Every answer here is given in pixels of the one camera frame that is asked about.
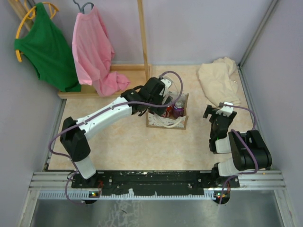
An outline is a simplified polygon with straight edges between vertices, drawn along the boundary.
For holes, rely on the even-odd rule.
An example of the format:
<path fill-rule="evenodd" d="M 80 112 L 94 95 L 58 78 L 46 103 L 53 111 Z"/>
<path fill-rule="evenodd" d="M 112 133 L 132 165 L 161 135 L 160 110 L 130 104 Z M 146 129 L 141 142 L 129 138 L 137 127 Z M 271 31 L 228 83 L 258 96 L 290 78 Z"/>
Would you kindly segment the aluminium frame rail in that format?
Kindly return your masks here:
<path fill-rule="evenodd" d="M 283 190 L 280 171 L 261 170 L 228 183 L 209 171 L 100 171 L 95 180 L 73 172 L 35 172 L 29 189 L 40 199 L 97 200 L 222 200 L 232 191 Z"/>

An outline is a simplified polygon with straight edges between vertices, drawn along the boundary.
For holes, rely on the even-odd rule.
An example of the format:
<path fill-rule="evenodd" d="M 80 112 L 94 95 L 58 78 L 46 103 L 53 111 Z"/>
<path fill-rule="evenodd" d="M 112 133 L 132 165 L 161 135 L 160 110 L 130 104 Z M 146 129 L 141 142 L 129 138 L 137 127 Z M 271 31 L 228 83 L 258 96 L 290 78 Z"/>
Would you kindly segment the yellow clothes hanger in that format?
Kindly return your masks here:
<path fill-rule="evenodd" d="M 44 1 L 44 2 L 42 2 L 42 4 L 48 5 L 49 11 L 50 11 L 50 19 L 53 19 L 53 17 L 56 15 L 56 13 L 59 12 L 59 9 L 51 2 Z M 27 9 L 27 13 L 23 16 L 23 18 L 19 24 L 19 27 L 17 29 L 17 32 L 16 32 L 16 37 L 15 37 L 16 39 L 19 39 L 20 32 L 21 32 L 22 27 L 25 24 L 25 22 L 27 20 L 33 20 L 36 17 L 36 6 L 33 6 L 31 9 L 28 9 L 28 7 L 26 7 L 26 9 Z M 16 54 L 18 62 L 22 62 L 21 55 L 23 53 L 20 50 L 15 50 L 15 54 Z"/>

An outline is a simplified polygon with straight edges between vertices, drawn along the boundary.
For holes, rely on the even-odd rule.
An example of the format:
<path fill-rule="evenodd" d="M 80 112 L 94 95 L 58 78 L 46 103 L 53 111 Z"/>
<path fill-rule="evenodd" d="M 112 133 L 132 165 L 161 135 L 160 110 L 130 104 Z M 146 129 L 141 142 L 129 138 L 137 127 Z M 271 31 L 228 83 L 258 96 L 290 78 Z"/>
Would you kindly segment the purple can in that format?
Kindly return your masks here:
<path fill-rule="evenodd" d="M 179 100 L 173 105 L 172 114 L 175 118 L 184 116 L 184 104 L 182 100 Z"/>

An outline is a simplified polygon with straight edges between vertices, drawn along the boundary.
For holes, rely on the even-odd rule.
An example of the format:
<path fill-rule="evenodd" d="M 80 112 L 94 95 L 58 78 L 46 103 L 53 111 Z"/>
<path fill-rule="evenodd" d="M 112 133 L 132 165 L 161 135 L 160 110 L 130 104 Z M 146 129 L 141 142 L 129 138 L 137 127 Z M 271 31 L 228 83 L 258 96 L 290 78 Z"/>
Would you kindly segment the grey clothes hanger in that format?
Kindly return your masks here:
<path fill-rule="evenodd" d="M 90 6 L 91 6 L 91 9 L 93 9 L 93 7 L 94 7 L 94 4 L 93 4 L 92 2 L 86 2 L 85 4 L 83 4 L 83 5 L 81 6 L 76 0 L 72 0 L 72 1 L 73 1 L 73 3 L 74 3 L 75 5 L 78 6 L 79 12 L 82 13 L 82 14 L 85 14 L 85 7 L 86 7 L 87 5 L 90 5 Z"/>

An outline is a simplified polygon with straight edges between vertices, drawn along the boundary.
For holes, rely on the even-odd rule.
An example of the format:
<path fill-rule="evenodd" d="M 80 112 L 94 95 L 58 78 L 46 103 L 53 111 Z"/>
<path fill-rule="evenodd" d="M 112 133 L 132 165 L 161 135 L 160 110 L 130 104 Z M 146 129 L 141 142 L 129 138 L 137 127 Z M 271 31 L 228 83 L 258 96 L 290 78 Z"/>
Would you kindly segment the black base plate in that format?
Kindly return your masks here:
<path fill-rule="evenodd" d="M 135 196 L 204 195 L 204 189 L 219 188 L 227 180 L 215 180 L 211 171 L 98 171 L 89 179 L 76 174 L 74 189 L 96 188 L 102 195 L 124 195 L 133 190 Z"/>

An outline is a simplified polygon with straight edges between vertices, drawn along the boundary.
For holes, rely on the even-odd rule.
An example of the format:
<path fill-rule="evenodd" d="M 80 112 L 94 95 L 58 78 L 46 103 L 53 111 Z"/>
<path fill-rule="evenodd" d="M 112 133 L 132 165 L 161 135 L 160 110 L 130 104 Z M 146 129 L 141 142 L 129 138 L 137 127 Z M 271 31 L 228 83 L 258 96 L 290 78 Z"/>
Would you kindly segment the wooden clothes rack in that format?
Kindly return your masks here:
<path fill-rule="evenodd" d="M 26 20 L 32 20 L 30 13 L 33 13 L 35 7 L 27 9 L 25 4 L 20 3 L 18 0 L 10 0 L 9 4 L 15 11 L 16 15 L 21 20 L 16 38 L 19 37 L 22 26 L 25 26 L 27 30 L 30 30 L 33 26 L 33 22 L 27 23 Z M 143 2 L 141 0 L 137 1 L 138 10 L 139 10 L 139 21 L 140 21 L 140 31 L 142 39 L 142 48 L 143 48 L 143 61 L 144 64 L 113 64 L 111 66 L 111 72 L 117 71 L 119 73 L 125 74 L 130 80 L 130 85 L 128 89 L 144 84 L 150 78 L 150 73 L 152 66 L 148 63 L 147 57 L 147 42 L 146 42 L 146 33 L 145 33 L 145 22 L 144 22 L 144 11 L 143 11 Z M 92 86 L 84 85 L 80 92 L 57 92 L 57 95 L 61 99 L 69 98 L 96 98 L 98 97 L 97 92 Z"/>

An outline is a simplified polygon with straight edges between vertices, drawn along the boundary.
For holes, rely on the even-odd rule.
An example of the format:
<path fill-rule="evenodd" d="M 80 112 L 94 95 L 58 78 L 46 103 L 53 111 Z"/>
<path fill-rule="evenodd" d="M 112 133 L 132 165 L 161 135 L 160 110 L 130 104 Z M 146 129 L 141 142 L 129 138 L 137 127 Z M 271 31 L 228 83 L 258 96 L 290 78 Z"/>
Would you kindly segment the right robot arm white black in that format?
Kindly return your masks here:
<path fill-rule="evenodd" d="M 210 117 L 209 149 L 214 154 L 231 154 L 226 161 L 214 164 L 211 170 L 212 183 L 223 187 L 231 176 L 254 174 L 260 169 L 272 166 L 272 156 L 258 130 L 239 132 L 229 129 L 237 112 L 241 109 L 231 103 L 219 104 L 219 108 L 208 105 L 203 117 Z"/>

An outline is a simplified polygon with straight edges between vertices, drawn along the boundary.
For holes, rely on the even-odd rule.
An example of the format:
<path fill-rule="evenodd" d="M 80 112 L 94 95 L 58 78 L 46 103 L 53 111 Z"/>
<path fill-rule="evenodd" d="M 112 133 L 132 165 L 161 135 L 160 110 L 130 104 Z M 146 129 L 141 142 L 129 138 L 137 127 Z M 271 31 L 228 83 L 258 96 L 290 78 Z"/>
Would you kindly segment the canvas tote bag patterned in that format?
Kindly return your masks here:
<path fill-rule="evenodd" d="M 168 95 L 172 97 L 172 102 L 178 98 L 180 95 L 180 90 L 178 89 L 176 83 L 167 76 L 164 75 L 163 78 L 170 79 L 172 81 L 172 86 L 169 88 Z M 188 121 L 187 115 L 187 102 L 188 102 L 189 93 L 182 93 L 180 98 L 177 100 L 182 100 L 184 104 L 184 116 L 175 118 L 174 116 L 170 118 L 162 117 L 163 114 L 158 115 L 157 113 L 150 113 L 149 111 L 145 114 L 146 116 L 146 126 L 149 128 L 161 128 L 161 129 L 176 129 L 176 130 L 185 130 Z"/>

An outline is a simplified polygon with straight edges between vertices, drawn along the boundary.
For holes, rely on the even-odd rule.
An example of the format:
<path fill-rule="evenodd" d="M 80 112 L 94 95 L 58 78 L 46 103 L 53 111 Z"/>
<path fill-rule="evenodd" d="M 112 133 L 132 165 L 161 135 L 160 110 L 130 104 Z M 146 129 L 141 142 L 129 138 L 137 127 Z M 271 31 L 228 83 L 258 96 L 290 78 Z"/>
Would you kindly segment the pink shirt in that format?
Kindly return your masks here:
<path fill-rule="evenodd" d="M 110 71 L 115 51 L 96 6 L 88 14 L 77 14 L 72 54 L 79 83 L 94 87 L 99 96 L 111 96 L 130 84 L 126 75 Z"/>

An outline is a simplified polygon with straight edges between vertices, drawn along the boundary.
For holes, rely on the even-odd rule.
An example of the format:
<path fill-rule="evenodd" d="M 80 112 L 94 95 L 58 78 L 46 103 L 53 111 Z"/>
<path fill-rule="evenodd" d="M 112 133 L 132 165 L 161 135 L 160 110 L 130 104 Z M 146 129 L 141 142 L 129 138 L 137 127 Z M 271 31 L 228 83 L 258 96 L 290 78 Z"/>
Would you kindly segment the green tank top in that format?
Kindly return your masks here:
<path fill-rule="evenodd" d="M 22 27 L 14 48 L 20 50 L 34 66 L 37 77 L 61 92 L 80 92 L 71 47 L 61 30 L 50 19 L 48 5 L 36 5 L 36 17 L 30 30 Z"/>

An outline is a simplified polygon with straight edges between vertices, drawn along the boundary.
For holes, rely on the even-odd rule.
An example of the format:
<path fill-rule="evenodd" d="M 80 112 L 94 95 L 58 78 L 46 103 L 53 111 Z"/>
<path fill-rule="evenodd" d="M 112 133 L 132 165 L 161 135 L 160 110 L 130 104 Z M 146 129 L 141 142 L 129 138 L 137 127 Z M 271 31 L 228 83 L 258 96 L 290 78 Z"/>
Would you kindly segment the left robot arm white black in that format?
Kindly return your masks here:
<path fill-rule="evenodd" d="M 74 120 L 64 120 L 60 142 L 69 154 L 74 166 L 82 176 L 82 183 L 92 188 L 98 184 L 96 168 L 89 154 L 88 141 L 106 127 L 120 119 L 138 113 L 143 115 L 148 109 L 162 111 L 166 94 L 171 87 L 170 79 L 150 78 L 143 86 L 123 92 L 107 106 Z"/>

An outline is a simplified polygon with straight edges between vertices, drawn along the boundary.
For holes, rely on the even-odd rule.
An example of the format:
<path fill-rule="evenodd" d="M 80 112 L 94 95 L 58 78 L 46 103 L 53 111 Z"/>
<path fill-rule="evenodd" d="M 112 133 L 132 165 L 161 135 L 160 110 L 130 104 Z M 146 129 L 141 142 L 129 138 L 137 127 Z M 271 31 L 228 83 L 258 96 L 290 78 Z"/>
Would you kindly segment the cream folded cloth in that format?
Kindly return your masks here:
<path fill-rule="evenodd" d="M 237 70 L 236 62 L 229 57 L 219 58 L 212 63 L 203 63 L 197 71 L 202 90 L 214 106 L 228 102 L 240 105 L 238 85 L 231 79 Z"/>

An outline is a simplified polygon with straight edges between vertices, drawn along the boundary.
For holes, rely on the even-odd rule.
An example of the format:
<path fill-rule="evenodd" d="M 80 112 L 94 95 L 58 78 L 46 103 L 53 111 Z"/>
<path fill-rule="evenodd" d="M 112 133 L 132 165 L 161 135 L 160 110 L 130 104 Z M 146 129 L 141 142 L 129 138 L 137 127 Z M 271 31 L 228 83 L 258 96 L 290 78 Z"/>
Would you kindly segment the red can in bag back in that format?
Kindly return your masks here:
<path fill-rule="evenodd" d="M 163 115 L 162 115 L 162 117 L 164 117 L 164 118 L 170 118 L 170 117 L 172 117 L 173 116 L 173 105 L 168 105 L 167 107 L 166 107 L 166 110 L 165 110 L 165 112 L 163 113 Z"/>

